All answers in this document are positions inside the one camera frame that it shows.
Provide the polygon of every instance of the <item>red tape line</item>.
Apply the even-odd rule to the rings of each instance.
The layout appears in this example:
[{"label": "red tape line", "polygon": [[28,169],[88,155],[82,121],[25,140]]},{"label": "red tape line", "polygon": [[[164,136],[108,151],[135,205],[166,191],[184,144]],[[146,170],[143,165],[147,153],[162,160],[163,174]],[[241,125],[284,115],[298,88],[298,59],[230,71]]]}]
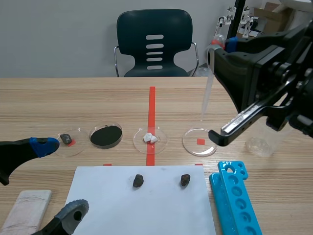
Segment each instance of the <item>red tape line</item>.
[{"label": "red tape line", "polygon": [[[156,87],[149,89],[148,132],[155,135],[156,127]],[[155,165],[155,144],[147,144],[146,165]]]}]

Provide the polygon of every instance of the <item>test tube rack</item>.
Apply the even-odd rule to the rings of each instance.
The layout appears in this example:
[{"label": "test tube rack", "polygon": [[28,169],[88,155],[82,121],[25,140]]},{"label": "test tube rack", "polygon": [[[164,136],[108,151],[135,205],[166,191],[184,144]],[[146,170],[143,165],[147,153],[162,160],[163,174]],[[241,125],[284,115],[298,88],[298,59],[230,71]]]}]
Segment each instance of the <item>test tube rack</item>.
[{"label": "test tube rack", "polygon": [[244,180],[248,172],[243,162],[219,162],[219,173],[210,182],[224,235],[262,235]]}]

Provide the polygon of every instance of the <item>cardboard box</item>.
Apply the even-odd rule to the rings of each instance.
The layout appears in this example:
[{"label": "cardboard box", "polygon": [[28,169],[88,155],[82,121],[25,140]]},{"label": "cardboard box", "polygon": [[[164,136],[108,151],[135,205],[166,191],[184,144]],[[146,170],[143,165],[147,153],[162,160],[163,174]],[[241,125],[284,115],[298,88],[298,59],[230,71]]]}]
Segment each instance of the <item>cardboard box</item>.
[{"label": "cardboard box", "polygon": [[254,16],[266,20],[264,33],[274,33],[284,31],[287,23],[290,21],[292,9],[287,8],[279,13],[272,12],[278,4],[267,2],[264,9],[255,8]]}]

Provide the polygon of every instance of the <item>black chair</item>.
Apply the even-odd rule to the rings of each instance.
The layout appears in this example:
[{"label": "black chair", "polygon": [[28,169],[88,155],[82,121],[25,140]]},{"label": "black chair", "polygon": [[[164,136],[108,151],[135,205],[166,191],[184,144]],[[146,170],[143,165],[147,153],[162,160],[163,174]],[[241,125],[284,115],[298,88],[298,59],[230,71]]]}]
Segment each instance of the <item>black chair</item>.
[{"label": "black chair", "polygon": [[191,41],[192,20],[186,11],[151,9],[124,12],[117,20],[117,39],[119,46],[114,48],[114,58],[118,77],[117,48],[121,54],[135,59],[135,66],[125,77],[188,76],[184,69],[175,65],[174,56],[188,50],[191,44],[195,46],[197,58],[193,74],[198,68],[197,45]]}]

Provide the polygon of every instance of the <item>clear plastic cup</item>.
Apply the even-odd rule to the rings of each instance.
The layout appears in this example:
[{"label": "clear plastic cup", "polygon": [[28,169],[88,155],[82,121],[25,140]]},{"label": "clear plastic cup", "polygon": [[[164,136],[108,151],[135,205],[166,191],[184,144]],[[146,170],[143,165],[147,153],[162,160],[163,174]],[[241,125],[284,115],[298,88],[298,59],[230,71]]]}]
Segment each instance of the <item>clear plastic cup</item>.
[{"label": "clear plastic cup", "polygon": [[260,118],[250,128],[251,132],[246,141],[248,151],[260,157],[272,155],[284,138],[292,131],[289,123],[281,131],[274,131],[266,125],[267,117]]}]

